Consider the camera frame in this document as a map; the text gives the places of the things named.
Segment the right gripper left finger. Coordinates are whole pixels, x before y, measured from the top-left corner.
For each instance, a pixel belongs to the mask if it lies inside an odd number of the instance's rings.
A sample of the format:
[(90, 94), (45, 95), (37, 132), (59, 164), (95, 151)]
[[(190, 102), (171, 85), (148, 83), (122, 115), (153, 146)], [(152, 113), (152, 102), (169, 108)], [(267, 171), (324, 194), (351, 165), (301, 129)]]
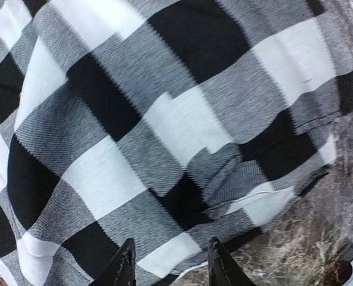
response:
[(90, 286), (135, 286), (135, 241), (128, 238), (110, 261), (108, 267)]

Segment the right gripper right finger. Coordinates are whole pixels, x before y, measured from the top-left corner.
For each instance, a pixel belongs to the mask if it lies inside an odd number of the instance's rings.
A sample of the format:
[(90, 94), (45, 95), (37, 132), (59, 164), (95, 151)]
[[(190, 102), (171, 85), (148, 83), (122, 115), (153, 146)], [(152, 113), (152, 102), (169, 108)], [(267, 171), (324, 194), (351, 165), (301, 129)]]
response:
[(253, 285), (217, 237), (209, 241), (208, 272), (211, 286)]

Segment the black white checkered shirt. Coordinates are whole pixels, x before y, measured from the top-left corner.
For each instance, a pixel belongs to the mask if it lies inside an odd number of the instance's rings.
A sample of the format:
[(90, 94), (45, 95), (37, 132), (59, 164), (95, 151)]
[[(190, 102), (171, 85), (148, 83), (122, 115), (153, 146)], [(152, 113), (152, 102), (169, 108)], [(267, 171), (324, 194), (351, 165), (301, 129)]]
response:
[(334, 162), (353, 59), (320, 1), (0, 1), (0, 275), (169, 285)]

